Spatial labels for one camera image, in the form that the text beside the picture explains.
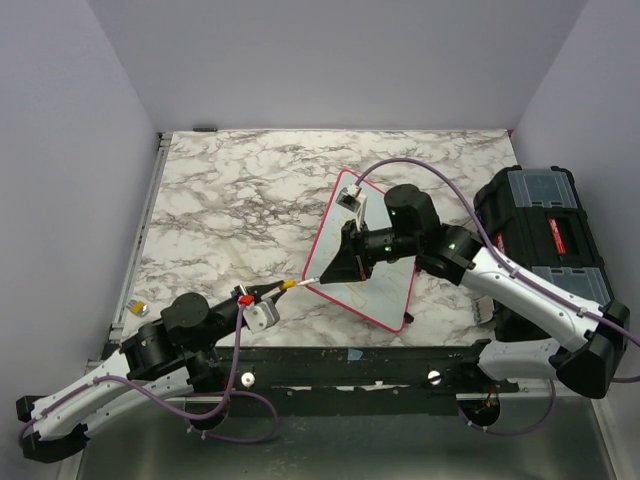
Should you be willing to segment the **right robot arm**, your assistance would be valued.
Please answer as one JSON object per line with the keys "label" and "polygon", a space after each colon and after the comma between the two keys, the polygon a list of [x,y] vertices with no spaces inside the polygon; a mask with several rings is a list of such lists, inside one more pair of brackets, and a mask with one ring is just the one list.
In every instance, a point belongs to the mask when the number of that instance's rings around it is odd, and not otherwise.
{"label": "right robot arm", "polygon": [[484,244],[478,234],[441,223],[431,197],[416,186],[390,189],[384,205],[391,225],[371,230],[359,220],[341,228],[340,246],[322,284],[364,282],[379,262],[412,257],[419,270],[487,295],[547,333],[536,341],[484,341],[460,367],[460,379],[480,392],[494,381],[556,380],[591,399],[606,396],[626,350],[629,309],[605,306],[566,291]]}

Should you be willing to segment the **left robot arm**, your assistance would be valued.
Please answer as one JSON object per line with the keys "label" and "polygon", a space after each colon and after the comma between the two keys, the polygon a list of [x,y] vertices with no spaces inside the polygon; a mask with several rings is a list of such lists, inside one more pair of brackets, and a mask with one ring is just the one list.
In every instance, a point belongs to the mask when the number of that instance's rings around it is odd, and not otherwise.
{"label": "left robot arm", "polygon": [[145,400],[168,408],[168,398],[188,394],[219,397],[208,412],[172,410],[203,436],[213,435],[231,398],[255,395],[249,383],[236,387],[240,348],[233,348],[231,363],[224,366],[216,343],[228,335],[239,337],[243,328],[260,332],[275,325],[280,319],[275,304],[291,286],[286,281],[239,285],[215,306],[199,293],[178,296],[159,319],[140,327],[79,380],[49,396],[17,400],[24,458],[59,462],[82,451],[105,422]]}

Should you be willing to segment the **yellow marker cap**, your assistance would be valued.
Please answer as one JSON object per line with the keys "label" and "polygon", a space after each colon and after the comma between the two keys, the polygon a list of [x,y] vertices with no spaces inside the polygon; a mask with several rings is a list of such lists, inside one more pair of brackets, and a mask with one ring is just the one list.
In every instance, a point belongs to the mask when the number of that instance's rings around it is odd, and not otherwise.
{"label": "yellow marker cap", "polygon": [[283,282],[280,285],[280,289],[282,291],[286,291],[286,290],[289,290],[291,288],[294,288],[296,285],[297,285],[297,282],[295,280],[288,280],[288,281]]}

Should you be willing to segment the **pink framed whiteboard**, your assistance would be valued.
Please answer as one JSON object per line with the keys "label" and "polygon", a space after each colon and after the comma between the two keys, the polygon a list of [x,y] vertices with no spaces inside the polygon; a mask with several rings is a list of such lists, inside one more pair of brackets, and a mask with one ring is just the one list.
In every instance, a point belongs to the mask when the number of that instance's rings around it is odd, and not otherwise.
{"label": "pink framed whiteboard", "polygon": [[[337,203],[339,193],[355,183],[358,175],[342,170],[337,175],[319,229],[302,272],[304,280],[317,278],[329,265],[340,245],[340,229],[356,214]],[[412,258],[389,264],[379,262],[370,279],[347,284],[310,284],[321,297],[394,333],[405,325],[415,271]]]}

